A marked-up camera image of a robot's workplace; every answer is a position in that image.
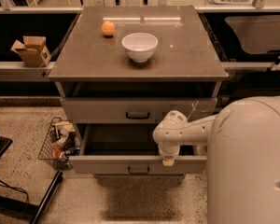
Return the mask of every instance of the gray countertop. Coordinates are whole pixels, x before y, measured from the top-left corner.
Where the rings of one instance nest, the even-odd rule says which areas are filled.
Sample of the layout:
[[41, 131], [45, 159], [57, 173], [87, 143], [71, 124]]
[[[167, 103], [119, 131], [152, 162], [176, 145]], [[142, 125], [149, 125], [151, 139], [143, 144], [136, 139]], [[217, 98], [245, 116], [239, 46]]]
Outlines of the gray countertop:
[[[115, 23], [112, 37], [104, 21]], [[146, 32], [159, 40], [146, 63], [134, 63], [124, 36]], [[194, 7], [85, 7], [49, 74], [52, 81], [220, 81], [227, 74]]]

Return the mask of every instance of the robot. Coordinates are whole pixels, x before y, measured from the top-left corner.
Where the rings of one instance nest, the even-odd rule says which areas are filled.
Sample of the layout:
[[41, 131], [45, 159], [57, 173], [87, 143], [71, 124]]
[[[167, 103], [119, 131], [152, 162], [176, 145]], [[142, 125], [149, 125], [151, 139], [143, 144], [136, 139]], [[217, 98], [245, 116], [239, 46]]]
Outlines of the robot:
[[153, 134], [166, 166], [207, 145], [208, 224], [280, 223], [280, 96], [245, 98], [188, 122], [171, 111]]

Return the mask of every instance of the black basket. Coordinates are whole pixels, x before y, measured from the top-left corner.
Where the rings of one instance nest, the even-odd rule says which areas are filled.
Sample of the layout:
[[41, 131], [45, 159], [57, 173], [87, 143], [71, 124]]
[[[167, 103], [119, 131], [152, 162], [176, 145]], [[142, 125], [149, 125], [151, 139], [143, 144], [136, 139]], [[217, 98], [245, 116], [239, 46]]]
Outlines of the black basket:
[[44, 144], [42, 148], [40, 149], [40, 152], [38, 154], [38, 158], [42, 161], [47, 162], [50, 166], [52, 166], [56, 170], [66, 170], [66, 169], [71, 169], [71, 164], [68, 158], [63, 158], [63, 159], [54, 159], [52, 153], [54, 150], [54, 146], [51, 142], [51, 131], [53, 128], [53, 124], [59, 123], [63, 121], [61, 118], [55, 117], [53, 118], [49, 130], [47, 132]]

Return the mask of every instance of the drawer front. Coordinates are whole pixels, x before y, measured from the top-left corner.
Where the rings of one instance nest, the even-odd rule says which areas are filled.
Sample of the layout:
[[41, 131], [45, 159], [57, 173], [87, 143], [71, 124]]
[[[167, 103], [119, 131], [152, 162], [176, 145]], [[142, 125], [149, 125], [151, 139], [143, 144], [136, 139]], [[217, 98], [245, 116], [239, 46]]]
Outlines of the drawer front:
[[159, 123], [171, 110], [200, 119], [212, 114], [217, 99], [79, 99], [61, 103], [69, 120], [75, 123]]
[[180, 156], [172, 167], [162, 165], [159, 156], [73, 156], [77, 173], [94, 175], [185, 175], [200, 174], [206, 156]]

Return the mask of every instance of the black cable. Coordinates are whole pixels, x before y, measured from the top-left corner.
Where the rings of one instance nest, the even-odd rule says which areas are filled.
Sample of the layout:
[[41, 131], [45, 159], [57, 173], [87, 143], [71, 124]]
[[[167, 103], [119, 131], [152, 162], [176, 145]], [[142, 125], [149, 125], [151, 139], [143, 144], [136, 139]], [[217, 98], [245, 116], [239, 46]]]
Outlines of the black cable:
[[24, 214], [26, 214], [26, 208], [27, 208], [27, 205], [29, 204], [29, 194], [28, 194], [28, 192], [26, 190], [22, 189], [22, 188], [11, 187], [9, 184], [5, 183], [1, 179], [0, 179], [0, 187], [13, 189], [13, 190], [16, 190], [16, 191], [21, 192], [21, 193], [26, 195], [26, 203], [25, 203], [25, 208], [24, 208], [24, 212], [23, 212]]

